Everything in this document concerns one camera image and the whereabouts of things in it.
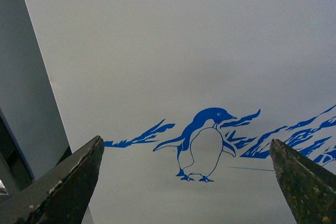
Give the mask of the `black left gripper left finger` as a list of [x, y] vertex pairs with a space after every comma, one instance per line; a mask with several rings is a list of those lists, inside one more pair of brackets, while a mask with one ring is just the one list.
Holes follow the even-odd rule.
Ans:
[[104, 152], [94, 137], [43, 177], [1, 203], [1, 223], [81, 223]]

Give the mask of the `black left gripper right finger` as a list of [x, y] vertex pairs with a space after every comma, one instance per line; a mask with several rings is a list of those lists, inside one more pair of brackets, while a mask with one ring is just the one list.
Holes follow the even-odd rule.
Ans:
[[335, 223], [335, 174], [273, 139], [276, 179], [297, 223]]

